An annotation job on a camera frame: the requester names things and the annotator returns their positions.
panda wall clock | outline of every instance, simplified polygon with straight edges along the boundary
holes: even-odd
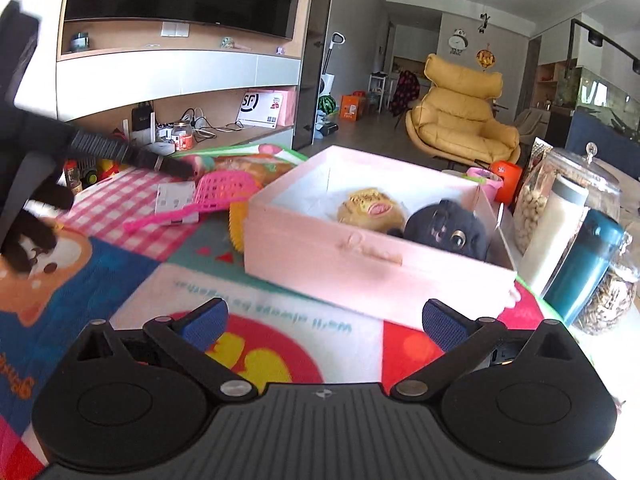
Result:
[[[450,54],[460,56],[463,50],[469,46],[465,31],[461,28],[457,28],[449,38],[449,46],[451,48]]]

white bottle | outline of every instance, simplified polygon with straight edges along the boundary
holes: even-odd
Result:
[[[542,294],[562,253],[578,231],[589,191],[558,175],[545,210],[533,233],[518,274],[536,294]]]

cushion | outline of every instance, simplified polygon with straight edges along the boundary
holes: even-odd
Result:
[[[444,113],[470,121],[488,121],[494,118],[487,101],[446,88],[431,88],[423,101]]]
[[[498,98],[502,95],[502,74],[480,72],[445,61],[429,54],[424,66],[424,75],[439,88],[479,99]]]
[[[469,160],[491,163],[508,160],[511,155],[511,150],[498,140],[469,135],[436,124],[425,124],[417,133],[424,142],[437,150]]]
[[[456,130],[465,134],[479,135],[484,124],[482,121],[469,121],[468,119],[461,119],[444,112],[438,112],[438,126],[444,126],[450,130]]]

bottle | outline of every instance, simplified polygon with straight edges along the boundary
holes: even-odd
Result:
[[[575,235],[589,191],[562,175],[556,176],[518,274],[536,294],[546,283]]]
[[[545,294],[569,326],[593,295],[619,251],[625,230],[613,218],[589,209],[571,250]]]
[[[82,191],[82,182],[80,181],[80,172],[78,171],[78,163],[74,160],[68,160],[65,163],[65,179],[66,186],[74,195]]]

pink checkered tablecloth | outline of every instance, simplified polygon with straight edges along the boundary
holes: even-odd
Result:
[[[122,224],[152,214],[158,184],[172,181],[153,171],[125,171],[83,191],[71,211],[58,219],[86,236],[164,262],[197,229],[197,224],[150,224],[133,233],[127,233]]]

